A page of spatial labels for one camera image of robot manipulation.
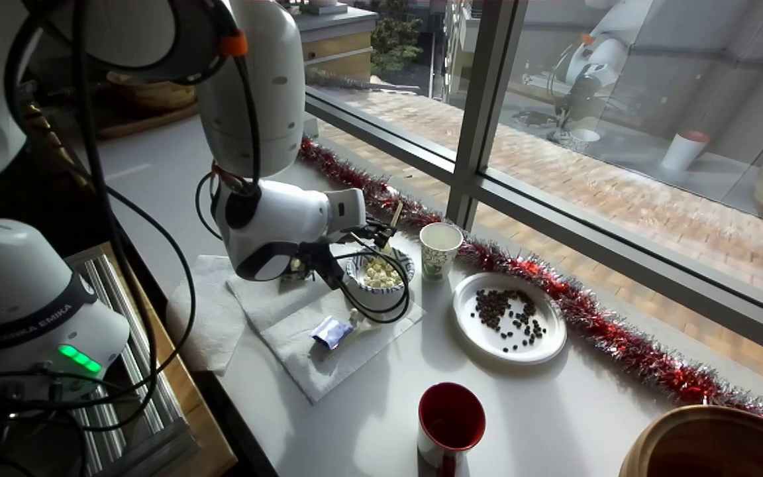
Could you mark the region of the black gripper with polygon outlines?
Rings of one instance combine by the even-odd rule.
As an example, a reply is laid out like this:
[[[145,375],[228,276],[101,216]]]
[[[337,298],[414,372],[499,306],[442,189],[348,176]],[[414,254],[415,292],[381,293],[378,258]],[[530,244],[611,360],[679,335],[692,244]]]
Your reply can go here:
[[[373,250],[381,256],[395,256],[395,249],[386,244],[395,233],[397,233],[395,224],[375,224],[375,221],[348,229],[349,237],[371,244]]]

